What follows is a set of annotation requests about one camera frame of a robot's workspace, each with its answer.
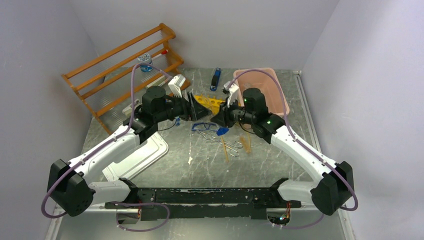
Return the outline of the graduated cylinder blue base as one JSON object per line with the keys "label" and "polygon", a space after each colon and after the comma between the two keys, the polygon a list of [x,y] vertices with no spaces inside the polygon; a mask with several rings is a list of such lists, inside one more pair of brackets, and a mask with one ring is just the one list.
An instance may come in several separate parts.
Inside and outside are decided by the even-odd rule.
{"label": "graduated cylinder blue base", "polygon": [[223,135],[225,135],[228,131],[229,131],[229,128],[227,128],[227,127],[220,127],[220,128],[216,131],[216,135],[217,135],[217,136],[223,136]]}

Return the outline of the blue safety goggles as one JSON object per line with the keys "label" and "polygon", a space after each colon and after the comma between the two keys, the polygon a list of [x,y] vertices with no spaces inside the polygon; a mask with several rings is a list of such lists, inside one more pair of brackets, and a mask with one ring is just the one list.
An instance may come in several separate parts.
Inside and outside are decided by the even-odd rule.
{"label": "blue safety goggles", "polygon": [[214,132],[219,130],[219,127],[212,122],[195,122],[191,125],[192,132]]}

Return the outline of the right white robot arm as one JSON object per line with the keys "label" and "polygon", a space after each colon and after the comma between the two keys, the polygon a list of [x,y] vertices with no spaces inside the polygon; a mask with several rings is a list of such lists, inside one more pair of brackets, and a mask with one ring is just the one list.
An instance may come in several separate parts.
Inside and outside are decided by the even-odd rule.
{"label": "right white robot arm", "polygon": [[345,203],[350,198],[357,199],[352,166],[323,155],[295,134],[286,120],[269,112],[266,98],[258,88],[249,88],[242,95],[242,106],[228,96],[211,122],[224,128],[250,125],[257,137],[289,155],[312,179],[285,180],[270,193],[270,202],[275,207],[288,201],[311,203],[327,216],[339,209],[348,210]]}

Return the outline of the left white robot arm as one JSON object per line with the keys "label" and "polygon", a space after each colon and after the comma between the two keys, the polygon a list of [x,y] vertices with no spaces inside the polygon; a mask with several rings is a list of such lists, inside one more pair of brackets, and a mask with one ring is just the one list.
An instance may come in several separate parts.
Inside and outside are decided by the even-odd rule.
{"label": "left white robot arm", "polygon": [[86,153],[69,161],[58,159],[49,171],[46,196],[41,204],[48,218],[47,200],[54,200],[69,216],[78,216],[89,206],[100,203],[134,207],[139,200],[138,188],[126,178],[96,182],[95,179],[111,163],[120,163],[139,149],[158,131],[158,124],[180,118],[195,122],[211,114],[196,101],[192,93],[186,97],[169,96],[164,88],[149,88],[130,118],[108,138]]}

